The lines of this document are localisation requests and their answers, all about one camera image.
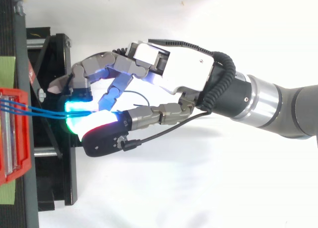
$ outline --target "metal rod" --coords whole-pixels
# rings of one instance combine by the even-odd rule
[[[41,49],[45,42],[44,38],[26,40],[27,49]]]
[[[57,156],[53,147],[38,147],[34,148],[35,157],[52,157]]]

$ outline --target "coiled cable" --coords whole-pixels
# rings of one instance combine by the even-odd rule
[[[202,104],[200,109],[212,113],[214,106],[216,105],[217,100],[220,96],[230,87],[232,81],[235,78],[236,68],[233,63],[233,60],[225,53],[213,52],[212,57],[214,61],[223,65],[225,73],[203,97]]]

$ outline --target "blue wire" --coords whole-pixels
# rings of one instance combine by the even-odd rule
[[[6,109],[0,109],[3,112],[8,112],[14,115],[23,115],[23,116],[42,116],[50,119],[58,119],[58,120],[65,120],[67,117],[62,117],[62,116],[54,116],[54,115],[48,115],[48,114],[38,114],[38,113],[33,113],[33,112],[26,112],[21,113],[21,112],[14,112],[11,110],[6,110]]]
[[[11,100],[0,99],[0,101],[1,102],[6,102],[6,103],[11,103],[11,104],[14,104],[14,105],[20,105],[20,106],[27,107],[27,108],[32,109],[32,110],[36,110],[36,111],[40,111],[40,112],[48,113],[48,114],[52,114],[52,115],[70,115],[70,114],[83,114],[83,115],[85,114],[85,115],[89,115],[89,114],[91,114],[90,111],[55,112],[55,111],[50,111],[50,110],[44,110],[44,109],[36,108],[36,107],[33,107],[33,106],[25,105],[25,104],[22,104],[22,103],[19,103],[19,102],[11,101]]]
[[[1,107],[6,107],[8,109],[12,109],[12,110],[21,112],[20,115],[42,116],[42,117],[54,116],[54,115],[45,114],[45,113],[35,113],[35,112],[26,111],[26,110],[21,110],[21,109],[17,109],[15,107],[9,106],[9,105],[0,104],[0,108]],[[54,119],[56,119],[56,117],[59,117],[59,118],[62,118],[62,119],[66,119],[66,118],[77,118],[77,117],[84,117],[84,116],[87,116],[87,115],[78,114],[78,115],[67,115],[67,116],[64,116],[64,117],[54,116]]]

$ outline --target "black stand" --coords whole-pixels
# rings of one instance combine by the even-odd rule
[[[28,28],[27,39],[31,73],[36,76],[32,80],[31,103],[61,111],[64,106],[61,95],[51,94],[47,88],[57,77],[71,73],[70,40],[65,34],[51,36],[50,28]],[[39,93],[41,89],[46,98]],[[64,200],[66,206],[73,205],[78,198],[75,156],[78,139],[64,130],[63,123],[33,117],[39,211],[54,210],[54,201]]]

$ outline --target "blue light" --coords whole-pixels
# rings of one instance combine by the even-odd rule
[[[117,121],[117,117],[114,113],[107,110],[98,111],[98,103],[94,101],[67,101],[65,103],[65,111],[96,111],[85,117],[66,119],[69,130],[77,134],[80,141],[88,131]]]

